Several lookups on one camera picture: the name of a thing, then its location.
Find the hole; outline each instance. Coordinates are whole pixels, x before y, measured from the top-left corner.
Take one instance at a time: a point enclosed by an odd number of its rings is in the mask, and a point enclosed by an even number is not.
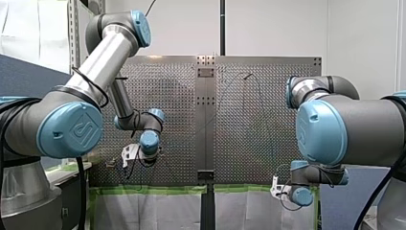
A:
[[[319,120],[319,115],[311,115],[310,116],[310,122],[317,122]]]

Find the perforated metal panel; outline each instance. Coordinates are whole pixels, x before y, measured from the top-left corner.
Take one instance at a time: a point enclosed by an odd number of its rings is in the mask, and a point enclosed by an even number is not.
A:
[[[195,163],[195,58],[194,57],[134,57],[121,71],[128,78],[125,86],[134,108],[148,110],[161,108],[166,115],[161,135],[162,154],[153,168],[144,169],[135,164],[133,175],[124,179],[121,152],[124,146],[136,143],[131,131],[117,130],[113,125],[112,105],[103,110],[104,137],[96,153],[101,162],[91,172],[92,186],[123,183],[148,185],[196,184]],[[113,167],[106,163],[116,158]]]
[[[103,110],[104,138],[95,150],[101,162],[92,169],[92,186],[140,184],[141,179],[148,185],[194,185],[202,166],[214,168],[214,183],[269,184],[280,164],[301,158],[296,111],[285,106],[285,84],[291,76],[320,75],[318,57],[216,57],[210,67],[215,75],[208,78],[198,77],[197,61],[135,57],[126,63],[122,74],[128,78],[125,85],[133,106],[159,107],[166,113],[163,154],[153,168],[135,164],[132,177],[125,180],[122,148],[138,142],[139,136],[130,139],[130,131],[114,128],[110,105]],[[203,94],[210,106],[202,106]],[[213,107],[214,115],[208,112]],[[115,164],[107,167],[113,159]],[[280,176],[287,179],[288,170],[281,170]]]
[[[216,63],[214,183],[270,184],[280,164],[301,158],[296,111],[285,105],[286,80],[320,75],[321,59],[219,57]],[[286,168],[279,171],[282,180]]]

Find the blue joint cap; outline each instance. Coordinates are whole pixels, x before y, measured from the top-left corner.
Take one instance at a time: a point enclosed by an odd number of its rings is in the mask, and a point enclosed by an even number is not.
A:
[[[308,166],[308,162],[304,160],[294,160],[290,163],[290,171],[302,169]]]
[[[346,125],[325,101],[303,103],[296,117],[296,139],[302,156],[313,162],[336,165],[347,152]]]
[[[90,103],[66,103],[41,123],[36,143],[43,155],[74,158],[94,148],[102,138],[102,115]]]
[[[151,44],[151,30],[146,16],[141,11],[131,11],[131,18],[140,47],[148,47]]]
[[[295,76],[290,77],[287,81],[286,81],[286,91],[284,92],[284,98],[286,100],[286,106],[288,108],[293,108],[292,106],[292,81],[295,79]]]
[[[309,206],[313,203],[313,194],[308,188],[298,188],[293,192],[292,201],[299,206]]]
[[[140,137],[141,150],[145,155],[152,155],[158,150],[159,136],[155,131],[146,130]]]
[[[395,92],[394,93],[394,96],[397,96],[397,97],[399,97],[399,98],[406,98],[406,90],[402,90],[402,91],[399,91],[399,92]]]
[[[165,113],[159,108],[151,108],[148,113],[151,113],[161,119],[162,122],[165,121]]]
[[[12,101],[23,99],[23,98],[27,98],[27,97],[14,97],[14,96],[0,97],[0,104],[10,103]]]
[[[123,130],[119,123],[119,117],[117,116],[114,117],[114,126],[116,127],[116,129]]]
[[[341,178],[338,185],[348,185],[350,180],[349,171],[344,169],[343,177]]]

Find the robotic arm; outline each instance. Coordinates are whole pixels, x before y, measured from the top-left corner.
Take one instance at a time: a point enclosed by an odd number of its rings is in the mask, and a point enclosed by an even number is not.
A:
[[[346,185],[349,176],[341,164],[390,167],[399,159],[405,143],[406,95],[394,96],[361,101],[355,87],[340,77],[288,81],[286,102],[298,109],[296,138],[306,159],[291,164],[292,202],[310,205],[311,184]]]
[[[6,132],[10,150],[25,156],[74,158],[84,155],[102,138],[100,102],[109,92],[122,130],[144,130],[140,151],[153,161],[164,113],[157,108],[134,112],[120,69],[127,58],[149,46],[150,31],[140,11],[98,15],[86,29],[90,56],[71,79],[56,86],[40,103],[23,109]]]

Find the robot logo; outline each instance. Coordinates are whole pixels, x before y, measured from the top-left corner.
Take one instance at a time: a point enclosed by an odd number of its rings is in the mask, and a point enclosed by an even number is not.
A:
[[[70,134],[81,146],[87,147],[97,132],[96,123],[87,113],[83,113],[73,125]]]

